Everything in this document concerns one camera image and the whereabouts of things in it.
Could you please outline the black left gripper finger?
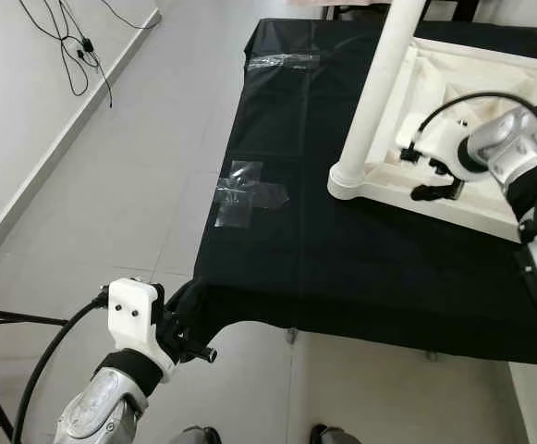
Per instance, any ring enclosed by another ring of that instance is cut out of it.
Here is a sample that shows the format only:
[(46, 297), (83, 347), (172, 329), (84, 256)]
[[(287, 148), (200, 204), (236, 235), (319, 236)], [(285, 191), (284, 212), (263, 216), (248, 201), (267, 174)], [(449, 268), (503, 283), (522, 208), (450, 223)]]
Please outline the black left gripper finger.
[(196, 320), (203, 307), (203, 280), (188, 280), (168, 300), (168, 313), (178, 321)]

